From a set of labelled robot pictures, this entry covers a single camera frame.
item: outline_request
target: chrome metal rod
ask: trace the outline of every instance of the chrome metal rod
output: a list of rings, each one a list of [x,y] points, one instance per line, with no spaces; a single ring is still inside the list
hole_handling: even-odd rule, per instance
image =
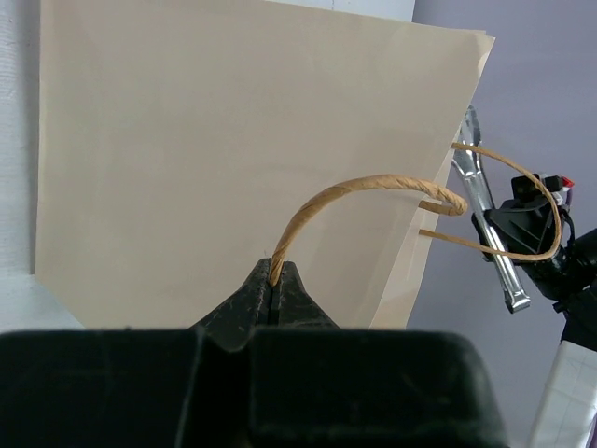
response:
[[[477,113],[472,106],[466,111],[459,141],[464,145],[478,146],[480,144],[479,122]],[[481,156],[473,151],[457,150],[454,152],[452,166],[456,169],[465,186],[472,211],[488,246],[496,250],[506,250],[506,245],[485,219],[485,210],[494,208],[494,205],[487,178],[483,171]],[[531,304],[531,300],[522,287],[512,260],[508,257],[495,255],[493,261],[504,290],[506,307],[509,312],[516,313],[527,308]]]

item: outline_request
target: lavender wall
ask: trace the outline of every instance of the lavender wall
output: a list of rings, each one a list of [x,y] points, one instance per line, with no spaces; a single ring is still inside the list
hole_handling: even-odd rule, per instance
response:
[[[496,37],[474,105],[484,145],[535,171],[576,181],[576,232],[597,227],[597,2],[419,0],[413,21],[487,30]],[[508,168],[488,161],[494,198],[509,194]],[[449,187],[461,191],[453,175]],[[470,221],[442,218],[440,231],[471,239]],[[410,327],[448,329],[485,359],[512,446],[523,446],[555,355],[563,320],[522,275],[533,305],[510,315],[491,265],[479,253],[434,242]]]

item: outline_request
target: red button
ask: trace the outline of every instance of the red button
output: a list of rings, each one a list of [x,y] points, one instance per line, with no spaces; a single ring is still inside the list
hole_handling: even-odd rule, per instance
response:
[[[565,188],[567,187],[567,188],[571,189],[575,185],[575,183],[572,180],[570,180],[568,177],[562,176],[562,180],[563,180],[563,185]]]

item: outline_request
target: black plastic base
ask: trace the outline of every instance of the black plastic base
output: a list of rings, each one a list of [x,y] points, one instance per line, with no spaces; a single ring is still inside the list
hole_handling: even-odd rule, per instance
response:
[[[504,447],[472,346],[448,334],[200,329],[0,338],[0,446]]]

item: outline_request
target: beige paper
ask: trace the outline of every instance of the beige paper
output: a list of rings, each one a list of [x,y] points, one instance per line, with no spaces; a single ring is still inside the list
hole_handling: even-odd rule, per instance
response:
[[[453,151],[446,156],[434,181],[445,186],[451,168]],[[419,235],[419,229],[434,230],[439,216],[419,209],[415,212],[394,267],[389,275],[371,328],[404,329],[423,281],[427,254],[432,240]]]
[[[257,0],[42,2],[36,274],[87,327],[184,327],[318,190],[434,178],[493,40]],[[367,327],[419,195],[355,194],[295,242]]]

